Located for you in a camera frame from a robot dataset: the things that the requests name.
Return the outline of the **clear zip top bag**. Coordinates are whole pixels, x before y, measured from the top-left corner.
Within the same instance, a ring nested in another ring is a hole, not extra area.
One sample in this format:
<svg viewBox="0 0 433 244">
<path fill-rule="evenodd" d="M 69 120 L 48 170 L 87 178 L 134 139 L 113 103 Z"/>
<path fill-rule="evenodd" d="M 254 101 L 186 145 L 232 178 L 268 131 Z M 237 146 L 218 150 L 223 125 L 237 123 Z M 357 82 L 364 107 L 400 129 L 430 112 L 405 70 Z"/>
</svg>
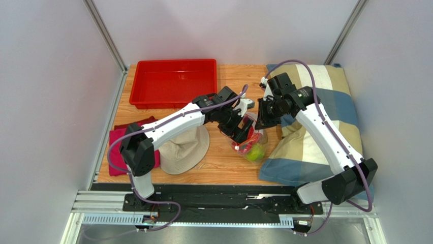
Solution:
<svg viewBox="0 0 433 244">
<path fill-rule="evenodd" d="M 253 120 L 253 124 L 249 130 L 248 137 L 245 142 L 236 143 L 224 133 L 220 133 L 226 137 L 226 141 L 228 142 L 229 146 L 239 156 L 252 163 L 262 163 L 265 161 L 265 155 L 268 147 L 267 132 L 264 129 L 255 130 L 257 115 L 252 112 L 247 112 L 245 114 L 241 125 L 244 124 L 247 118 Z"/>
</svg>

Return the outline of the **red fake bell pepper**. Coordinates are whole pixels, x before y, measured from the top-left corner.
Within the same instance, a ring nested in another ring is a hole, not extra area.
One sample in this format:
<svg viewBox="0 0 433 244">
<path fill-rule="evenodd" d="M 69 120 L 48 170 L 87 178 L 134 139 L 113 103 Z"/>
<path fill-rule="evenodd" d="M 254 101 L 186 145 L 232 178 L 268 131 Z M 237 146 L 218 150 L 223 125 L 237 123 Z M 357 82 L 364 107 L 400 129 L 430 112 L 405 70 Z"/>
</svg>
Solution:
<svg viewBox="0 0 433 244">
<path fill-rule="evenodd" d="M 235 142 L 233 143 L 234 150 L 236 152 L 240 153 L 241 155 L 246 155 L 248 153 L 248 151 L 251 149 L 251 147 L 254 144 L 257 144 L 259 142 L 259 140 L 262 138 L 262 136 L 264 135 L 263 130 L 255 130 L 256 120 L 249 115 L 247 115 L 247 116 L 254 120 L 253 125 L 249 131 L 248 139 L 243 143 L 235 143 Z"/>
</svg>

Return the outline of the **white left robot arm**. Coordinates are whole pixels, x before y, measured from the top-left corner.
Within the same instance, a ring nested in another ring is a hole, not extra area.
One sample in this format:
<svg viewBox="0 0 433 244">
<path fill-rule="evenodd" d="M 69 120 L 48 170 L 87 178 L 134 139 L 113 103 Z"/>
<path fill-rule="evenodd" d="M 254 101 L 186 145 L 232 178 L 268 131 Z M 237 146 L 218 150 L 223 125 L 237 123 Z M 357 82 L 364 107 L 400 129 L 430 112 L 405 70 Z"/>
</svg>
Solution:
<svg viewBox="0 0 433 244">
<path fill-rule="evenodd" d="M 208 122 L 217 122 L 218 129 L 236 143 L 247 141 L 253 120 L 244 120 L 248 103 L 243 98 L 248 90 L 244 85 L 240 94 L 225 86 L 215 95 L 202 95 L 184 108 L 154 123 L 139 126 L 129 124 L 124 136 L 114 142 L 127 166 L 134 194 L 147 200 L 154 193 L 151 171 L 155 165 L 154 151 L 183 132 Z"/>
</svg>

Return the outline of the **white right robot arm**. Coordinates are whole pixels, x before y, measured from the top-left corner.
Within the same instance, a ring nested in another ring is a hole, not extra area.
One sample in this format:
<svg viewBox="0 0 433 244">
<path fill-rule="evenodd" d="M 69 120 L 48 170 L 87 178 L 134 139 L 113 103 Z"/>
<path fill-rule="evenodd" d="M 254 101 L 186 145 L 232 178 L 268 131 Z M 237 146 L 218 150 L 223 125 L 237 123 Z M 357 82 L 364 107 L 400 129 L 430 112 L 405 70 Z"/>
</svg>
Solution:
<svg viewBox="0 0 433 244">
<path fill-rule="evenodd" d="M 368 208 L 373 207 L 370 184 L 378 169 L 374 159 L 365 159 L 350 145 L 330 121 L 317 96 L 316 86 L 296 88 L 288 74 L 263 79 L 265 94 L 258 100 L 258 120 L 255 128 L 266 129 L 277 125 L 277 119 L 291 115 L 308 131 L 325 156 L 332 176 L 309 182 L 296 188 L 292 194 L 299 205 L 329 201 L 335 205 L 350 202 L 366 193 Z"/>
</svg>

